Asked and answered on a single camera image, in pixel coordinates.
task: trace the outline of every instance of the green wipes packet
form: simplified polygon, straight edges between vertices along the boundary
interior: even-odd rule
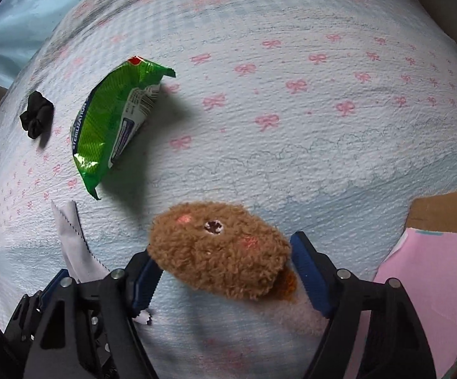
[[[171,68],[132,57],[112,70],[90,92],[71,127],[72,154],[86,189],[95,187],[149,115],[160,81]]]

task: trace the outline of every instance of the black hair scrunchie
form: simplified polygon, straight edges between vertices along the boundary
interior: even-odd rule
[[[27,111],[20,115],[21,126],[28,136],[36,139],[53,121],[55,107],[38,91],[28,96]]]

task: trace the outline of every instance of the pink cheek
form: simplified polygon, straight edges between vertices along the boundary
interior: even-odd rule
[[[185,225],[185,224],[189,223],[191,220],[192,220],[192,216],[186,214],[186,215],[181,215],[178,219],[176,219],[176,223],[180,224],[180,225]]]
[[[256,237],[250,237],[250,236],[242,237],[240,239],[240,243],[245,249],[248,249],[248,250],[256,249],[256,248],[258,248],[258,245],[259,245],[258,239]]]

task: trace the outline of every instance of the barcode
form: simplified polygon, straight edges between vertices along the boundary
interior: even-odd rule
[[[146,94],[143,94],[139,100],[139,108],[144,114],[148,115],[154,103],[155,102],[151,98],[149,98]]]
[[[149,85],[144,89],[144,94],[146,94],[151,99],[157,99],[159,90],[160,85]]]

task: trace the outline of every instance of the plush toy nose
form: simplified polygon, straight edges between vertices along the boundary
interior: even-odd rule
[[[208,221],[204,225],[204,229],[211,234],[218,235],[221,234],[223,231],[223,225],[220,221]]]

